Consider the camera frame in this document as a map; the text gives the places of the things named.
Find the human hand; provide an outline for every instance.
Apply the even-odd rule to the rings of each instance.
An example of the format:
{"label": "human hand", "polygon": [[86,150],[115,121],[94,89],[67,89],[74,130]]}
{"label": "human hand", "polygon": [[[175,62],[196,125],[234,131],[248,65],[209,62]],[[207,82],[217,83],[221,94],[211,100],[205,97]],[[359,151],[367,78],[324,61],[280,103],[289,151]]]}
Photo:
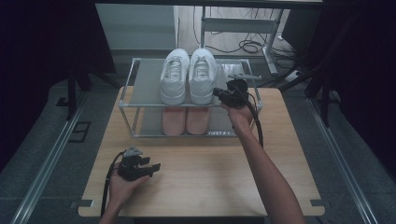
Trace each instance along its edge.
{"label": "human hand", "polygon": [[124,180],[117,173],[120,163],[114,165],[113,173],[110,178],[110,199],[109,204],[115,205],[119,208],[131,197],[134,190],[147,180],[149,176],[142,176],[135,181]]}
{"label": "human hand", "polygon": [[229,107],[223,103],[220,104],[222,108],[227,110],[228,117],[236,135],[239,136],[240,133],[245,131],[250,131],[250,124],[253,121],[253,116],[246,105],[235,108]]}

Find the pink shoe insole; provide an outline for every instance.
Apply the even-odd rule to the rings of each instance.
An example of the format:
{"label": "pink shoe insole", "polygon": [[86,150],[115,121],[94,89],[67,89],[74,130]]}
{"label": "pink shoe insole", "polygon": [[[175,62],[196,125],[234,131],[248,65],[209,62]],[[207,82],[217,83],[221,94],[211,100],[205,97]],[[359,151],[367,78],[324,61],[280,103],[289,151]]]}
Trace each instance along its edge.
{"label": "pink shoe insole", "polygon": [[166,107],[163,110],[163,133],[170,136],[183,134],[186,107]]}
{"label": "pink shoe insole", "polygon": [[209,107],[189,107],[187,111],[187,132],[204,134],[209,127]]}

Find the white sneaker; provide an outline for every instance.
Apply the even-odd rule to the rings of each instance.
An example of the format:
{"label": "white sneaker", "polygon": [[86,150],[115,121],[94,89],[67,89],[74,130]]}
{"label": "white sneaker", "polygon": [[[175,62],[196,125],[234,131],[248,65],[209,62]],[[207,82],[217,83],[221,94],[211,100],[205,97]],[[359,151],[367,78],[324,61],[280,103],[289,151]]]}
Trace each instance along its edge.
{"label": "white sneaker", "polygon": [[174,49],[163,63],[161,100],[166,105],[180,105],[186,96],[186,75],[190,58],[184,49]]}
{"label": "white sneaker", "polygon": [[210,104],[213,100],[217,65],[208,49],[197,49],[191,56],[189,83],[191,100],[197,105]]}

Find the human arm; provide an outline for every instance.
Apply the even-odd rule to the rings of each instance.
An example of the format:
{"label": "human arm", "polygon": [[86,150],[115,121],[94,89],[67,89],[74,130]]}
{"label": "human arm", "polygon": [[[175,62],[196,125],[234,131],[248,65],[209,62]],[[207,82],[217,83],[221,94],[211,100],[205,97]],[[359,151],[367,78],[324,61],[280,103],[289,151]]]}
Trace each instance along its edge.
{"label": "human arm", "polygon": [[252,115],[247,106],[228,107],[235,134],[238,136],[271,223],[305,223],[303,212],[289,183],[263,150],[250,129]]}
{"label": "human arm", "polygon": [[149,179],[149,176],[143,176],[135,181],[126,181],[117,173],[120,163],[115,164],[113,174],[110,178],[109,201],[105,212],[103,213],[100,224],[116,223],[119,212],[123,204],[131,197],[134,190]]}

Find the gray floor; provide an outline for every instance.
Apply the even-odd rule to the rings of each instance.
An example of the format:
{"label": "gray floor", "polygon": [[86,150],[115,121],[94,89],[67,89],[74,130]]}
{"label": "gray floor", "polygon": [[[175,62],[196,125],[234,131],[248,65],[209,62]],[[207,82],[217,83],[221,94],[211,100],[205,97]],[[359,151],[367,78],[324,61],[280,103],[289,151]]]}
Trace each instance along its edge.
{"label": "gray floor", "polygon": [[[251,58],[254,74],[268,71],[263,59]],[[110,75],[124,82],[129,64],[117,64],[119,74]],[[91,76],[93,88],[88,92],[80,122],[91,123],[83,143],[67,143],[64,152],[30,216],[28,223],[97,223],[99,218],[78,215],[75,204],[81,199],[100,146],[111,108],[118,90],[103,80]],[[308,223],[364,223],[347,185],[338,170],[313,111],[304,96],[302,83],[283,93],[285,103],[317,183],[326,213],[322,217],[307,217]],[[8,223],[17,211],[32,184],[37,171],[57,140],[67,115],[66,107],[56,106],[59,98],[66,97],[66,83],[61,82],[50,90],[49,101],[35,127],[28,134],[16,155],[0,174],[0,223]],[[396,188],[376,157],[349,126],[337,104],[330,106],[331,131],[347,163],[368,199],[378,223],[396,223]],[[70,139],[81,136],[72,134]],[[120,223],[263,223],[262,218],[233,219],[167,219],[121,218]]]}

